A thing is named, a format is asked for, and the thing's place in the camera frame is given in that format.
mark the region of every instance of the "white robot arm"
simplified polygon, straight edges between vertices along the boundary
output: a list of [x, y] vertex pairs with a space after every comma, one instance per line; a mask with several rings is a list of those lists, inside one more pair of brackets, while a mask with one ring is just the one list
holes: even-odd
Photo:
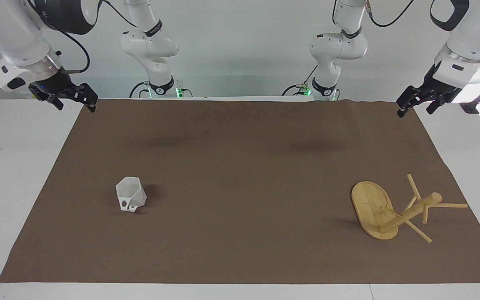
[[318, 34], [310, 42], [310, 53], [318, 62], [312, 80], [312, 88], [317, 91], [315, 98], [329, 99], [335, 93], [341, 72], [336, 59], [358, 59], [366, 54], [368, 41], [361, 26], [364, 11], [364, 0], [337, 0], [334, 21], [342, 31]]
[[[441, 20], [438, 16], [442, 4], [449, 1], [453, 13], [447, 20]], [[451, 33], [450, 38], [436, 55], [423, 84], [418, 88], [409, 86], [397, 100], [401, 118], [410, 108], [425, 101], [432, 101], [427, 112], [433, 114], [453, 101], [480, 69], [480, 0], [434, 0], [430, 16], [434, 24]]]
[[148, 84], [156, 95], [165, 97], [175, 86], [170, 67], [164, 59], [179, 53], [170, 32], [153, 14], [150, 0], [124, 0], [132, 23], [138, 30], [122, 34], [125, 53], [134, 57], [147, 72]]
[[[86, 83], [74, 85], [69, 77], [88, 69], [88, 53], [85, 51], [88, 63], [84, 69], [64, 70], [59, 59], [61, 53], [51, 49], [40, 29], [58, 30], [69, 38], [72, 37], [68, 33], [86, 34], [95, 26], [103, 2], [107, 1], [0, 0], [1, 89], [7, 92], [29, 89], [38, 100], [47, 101], [59, 110], [63, 108], [59, 98], [72, 99], [93, 112], [97, 94]], [[124, 4], [139, 30], [124, 32], [122, 47], [145, 68], [155, 93], [166, 95], [175, 80], [163, 57], [176, 55], [179, 47], [153, 15], [149, 0], [124, 0]]]
[[[82, 5], [80, 0], [0, 0], [0, 87], [4, 91], [28, 88], [40, 101], [47, 101], [59, 110], [59, 98], [83, 103], [92, 112], [96, 93], [86, 84], [76, 86], [61, 65], [59, 52], [53, 51], [42, 37], [40, 28], [57, 24], [57, 30], [84, 34], [92, 29], [99, 9], [99, 0]], [[64, 13], [72, 13], [65, 19]]]

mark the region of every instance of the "wooden peg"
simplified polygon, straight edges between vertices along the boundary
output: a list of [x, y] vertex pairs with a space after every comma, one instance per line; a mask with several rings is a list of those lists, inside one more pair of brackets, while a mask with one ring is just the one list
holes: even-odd
[[407, 207], [405, 208], [405, 210], [409, 209], [410, 207], [412, 207], [412, 205], [414, 205], [414, 203], [416, 202], [416, 196], [412, 197], [411, 201], [408, 203]]
[[384, 224], [379, 228], [379, 231], [381, 233], [388, 232], [390, 229], [396, 226], [400, 226], [401, 224], [405, 223], [405, 221], [408, 221], [413, 217], [422, 213], [423, 207], [425, 205], [428, 205], [428, 206], [435, 205], [440, 201], [442, 201], [442, 196], [437, 192], [433, 192], [433, 194], [430, 194], [427, 198], [423, 199], [421, 202], [416, 203], [415, 205], [412, 205], [410, 209], [407, 209], [406, 211], [404, 211], [400, 217], [395, 217], [392, 220], [389, 220], [388, 222], [386, 222], [386, 224]]
[[429, 220], [429, 205], [423, 206], [423, 219], [421, 219], [421, 224], [427, 224]]
[[433, 207], [443, 207], [443, 208], [468, 208], [467, 204], [462, 203], [438, 203], [435, 204]]
[[417, 228], [414, 224], [412, 224], [410, 221], [405, 221], [405, 223], [410, 226], [417, 234], [419, 234], [425, 241], [428, 243], [432, 243], [432, 239], [430, 237], [427, 237], [427, 234], [423, 233], [419, 228]]
[[416, 184], [414, 183], [414, 179], [412, 179], [412, 175], [407, 174], [407, 179], [408, 179], [408, 183], [410, 183], [410, 186], [412, 188], [412, 192], [414, 192], [414, 195], [416, 196], [416, 199], [418, 201], [421, 201], [420, 192], [418, 192], [418, 188], [416, 187]]

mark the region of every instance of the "brown mat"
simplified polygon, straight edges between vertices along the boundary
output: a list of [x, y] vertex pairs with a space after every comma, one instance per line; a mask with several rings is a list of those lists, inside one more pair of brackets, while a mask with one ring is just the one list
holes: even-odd
[[[385, 102], [102, 100], [83, 110], [0, 282], [480, 283], [470, 209], [432, 209], [378, 241], [350, 192], [371, 180], [396, 210], [465, 199], [414, 112]], [[148, 200], [121, 212], [115, 185]]]

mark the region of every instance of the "white cup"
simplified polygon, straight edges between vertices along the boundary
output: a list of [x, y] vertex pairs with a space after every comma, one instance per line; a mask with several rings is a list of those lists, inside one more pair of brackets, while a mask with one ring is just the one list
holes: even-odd
[[122, 211], [135, 212], [145, 204], [147, 195], [138, 177], [125, 177], [116, 184], [116, 193]]

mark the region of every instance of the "wooden stand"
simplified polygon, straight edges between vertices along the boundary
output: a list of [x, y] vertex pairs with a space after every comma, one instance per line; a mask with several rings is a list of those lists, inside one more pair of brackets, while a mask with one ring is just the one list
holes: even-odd
[[407, 175], [408, 182], [414, 192], [414, 196], [402, 213], [394, 211], [392, 202], [386, 191], [373, 182], [359, 182], [353, 187], [351, 197], [357, 212], [358, 220], [362, 228], [370, 237], [378, 240], [389, 240], [398, 234], [399, 226], [407, 224], [425, 241], [431, 243], [433, 240], [419, 230], [410, 219], [423, 213], [422, 223], [427, 224], [429, 209], [432, 207], [444, 208], [467, 208], [466, 204], [442, 203], [442, 196], [433, 192], [422, 199], [416, 184], [410, 174]]

